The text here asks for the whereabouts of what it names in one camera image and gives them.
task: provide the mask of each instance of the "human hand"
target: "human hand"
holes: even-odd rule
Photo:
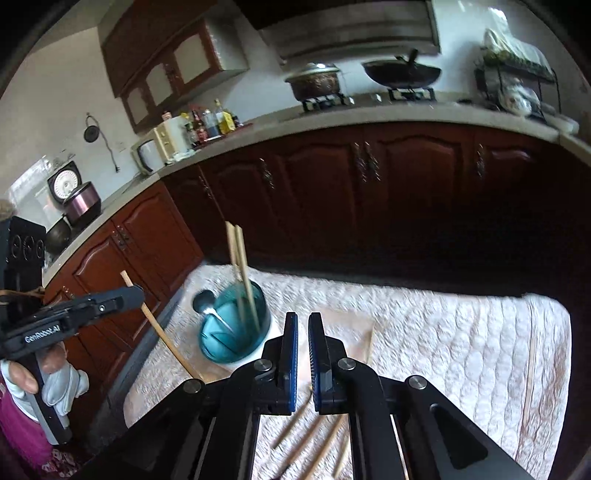
[[[47,375],[41,398],[47,405],[54,407],[58,415],[67,415],[72,409],[74,398],[88,391],[88,375],[82,370],[74,369],[68,363],[63,342],[53,345],[45,352],[40,368]],[[27,393],[39,392],[35,377],[18,362],[1,360],[0,370],[17,407],[28,417],[37,420],[33,408],[27,401]]]

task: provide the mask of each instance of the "white glove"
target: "white glove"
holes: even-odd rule
[[[16,406],[29,418],[34,421],[37,416],[33,407],[27,400],[27,393],[13,382],[10,376],[10,361],[0,360],[0,371],[6,383],[6,387]],[[55,373],[43,375],[44,385],[41,390],[43,401],[56,409],[59,416],[66,416],[72,409],[74,398],[86,393],[89,388],[88,375],[83,370],[76,370],[67,361],[63,367]]]

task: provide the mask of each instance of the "quilted blanket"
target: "quilted blanket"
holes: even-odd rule
[[[530,475],[547,479],[562,429],[570,378],[570,318],[560,303],[533,294],[521,298],[460,296],[254,269],[249,269],[249,277],[265,292],[280,330],[287,311],[298,314],[300,370],[305,368],[306,327],[311,312],[328,310],[370,319],[369,364],[378,375],[396,380],[412,374],[426,377]],[[197,334],[202,319],[191,308],[191,300],[204,288],[221,292],[232,278],[227,265],[194,270],[166,328],[178,349],[208,382],[229,373],[200,353]],[[355,325],[325,325],[326,333],[343,339],[349,352],[366,333]],[[188,373],[159,342],[125,399],[127,424],[135,423],[187,378]],[[308,398],[307,383],[299,381],[298,388],[299,406]],[[274,450],[271,446],[289,418],[261,417],[253,478],[277,476],[315,417],[309,404],[290,436]],[[334,421],[324,421],[284,479],[301,475]],[[317,478],[333,472],[345,427],[317,468]],[[341,478],[352,478],[350,461]]]

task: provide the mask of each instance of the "metal spoon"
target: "metal spoon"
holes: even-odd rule
[[[216,296],[211,290],[200,291],[193,299],[193,310],[203,315],[213,315],[218,322],[224,325],[224,327],[226,327],[232,333],[235,333],[234,330],[232,330],[232,327],[230,327],[226,321],[219,316],[219,313],[216,311],[216,309],[213,308],[215,301]]]

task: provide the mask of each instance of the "teal bowl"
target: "teal bowl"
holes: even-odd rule
[[[259,285],[251,281],[252,295],[260,329],[255,319],[242,282],[233,283],[216,298],[213,307],[218,315],[232,328],[230,332],[213,315],[205,315],[199,332],[199,348],[206,358],[217,364],[239,362],[252,354],[263,342],[271,327],[271,313]],[[240,320],[238,299],[244,306],[244,323]]]

